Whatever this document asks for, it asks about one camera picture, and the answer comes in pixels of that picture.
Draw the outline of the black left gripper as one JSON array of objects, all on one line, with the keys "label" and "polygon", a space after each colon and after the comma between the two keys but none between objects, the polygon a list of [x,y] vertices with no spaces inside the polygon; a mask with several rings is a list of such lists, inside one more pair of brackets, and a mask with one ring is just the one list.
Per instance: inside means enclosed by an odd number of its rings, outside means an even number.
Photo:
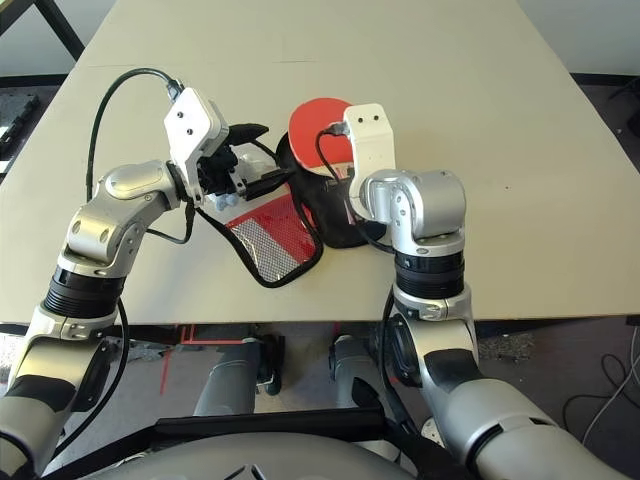
[{"label": "black left gripper", "polygon": [[276,169],[246,183],[240,176],[239,159],[230,146],[252,143],[266,133],[266,126],[241,123],[229,126],[225,143],[213,154],[198,160],[199,185],[205,195],[237,194],[246,201],[255,200],[277,190],[293,176],[290,169]]}]

